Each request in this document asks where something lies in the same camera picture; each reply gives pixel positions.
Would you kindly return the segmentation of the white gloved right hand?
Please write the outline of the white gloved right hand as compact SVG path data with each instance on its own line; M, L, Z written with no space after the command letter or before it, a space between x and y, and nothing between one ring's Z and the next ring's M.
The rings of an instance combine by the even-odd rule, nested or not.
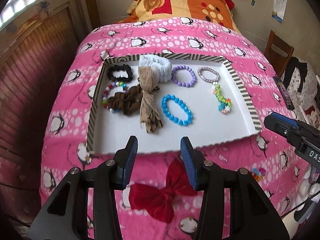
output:
M316 174L316 168L308 165L306 172L304 173L303 180L300 184L298 194L296 197L296 204L301 204L307 200L310 196L313 196L319 191L319 183L311 183L313 176Z

